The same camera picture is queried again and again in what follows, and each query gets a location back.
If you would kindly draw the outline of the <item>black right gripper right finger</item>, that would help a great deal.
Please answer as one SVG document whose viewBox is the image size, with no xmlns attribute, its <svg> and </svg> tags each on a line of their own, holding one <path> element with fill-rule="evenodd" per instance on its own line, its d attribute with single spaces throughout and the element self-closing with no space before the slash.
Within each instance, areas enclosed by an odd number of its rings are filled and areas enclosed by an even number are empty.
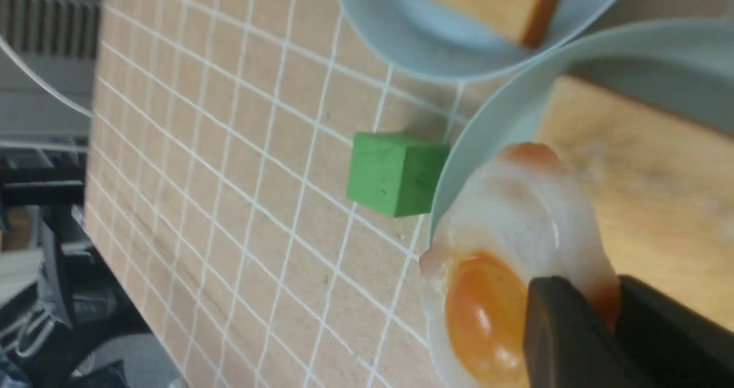
<svg viewBox="0 0 734 388">
<path fill-rule="evenodd" d="M 620 283 L 616 341 L 653 386 L 733 386 L 732 331 L 644 281 Z"/>
</svg>

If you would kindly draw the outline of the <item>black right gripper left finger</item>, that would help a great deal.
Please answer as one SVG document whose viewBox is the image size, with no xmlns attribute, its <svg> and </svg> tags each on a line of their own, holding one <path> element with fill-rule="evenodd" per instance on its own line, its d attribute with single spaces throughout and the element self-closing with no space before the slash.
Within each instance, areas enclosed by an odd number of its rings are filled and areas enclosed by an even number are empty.
<svg viewBox="0 0 734 388">
<path fill-rule="evenodd" d="M 561 277 L 529 284 L 525 364 L 531 387 L 656 387 L 582 294 Z"/>
</svg>

